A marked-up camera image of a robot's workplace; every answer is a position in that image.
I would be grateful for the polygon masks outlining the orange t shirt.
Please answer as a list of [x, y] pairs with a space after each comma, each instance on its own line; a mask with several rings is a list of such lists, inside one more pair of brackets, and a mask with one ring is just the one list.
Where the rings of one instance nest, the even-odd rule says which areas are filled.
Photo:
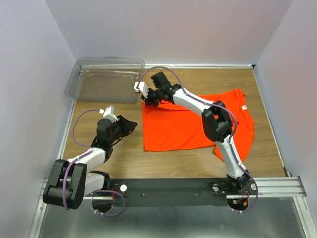
[[[247, 106], [246, 96], [240, 89], [222, 94], [203, 95], [209, 101], [222, 101], [237, 120], [234, 143], [240, 159], [244, 161], [255, 136], [255, 122]], [[149, 152], [199, 149], [214, 147], [214, 153], [222, 158], [218, 146], [204, 134], [202, 119], [190, 110], [171, 103], [158, 107], [142, 104], [143, 145]]]

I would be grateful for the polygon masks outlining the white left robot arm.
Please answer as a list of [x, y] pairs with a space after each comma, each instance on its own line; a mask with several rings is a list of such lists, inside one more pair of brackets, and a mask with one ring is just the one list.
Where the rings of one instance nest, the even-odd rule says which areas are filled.
[[109, 175], [94, 169], [111, 157], [113, 147], [129, 136], [138, 123], [119, 115], [117, 119], [101, 119], [97, 122], [96, 136], [88, 150], [72, 159], [59, 159], [53, 163], [43, 202], [50, 205], [77, 209], [83, 198], [93, 192], [106, 195], [110, 189]]

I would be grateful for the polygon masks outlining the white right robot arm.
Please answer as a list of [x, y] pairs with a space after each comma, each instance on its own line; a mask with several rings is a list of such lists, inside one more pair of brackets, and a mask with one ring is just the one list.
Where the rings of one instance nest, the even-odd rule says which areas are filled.
[[251, 175], [240, 159], [234, 143], [237, 120], [224, 102], [205, 100], [189, 92], [182, 83], [172, 85], [163, 72], [154, 74], [151, 80], [155, 90], [143, 81], [134, 86], [135, 92], [142, 94], [141, 98], [146, 105], [157, 107], [159, 102], [168, 101], [199, 115], [205, 136], [216, 144], [225, 162], [229, 191], [239, 194], [245, 190]]

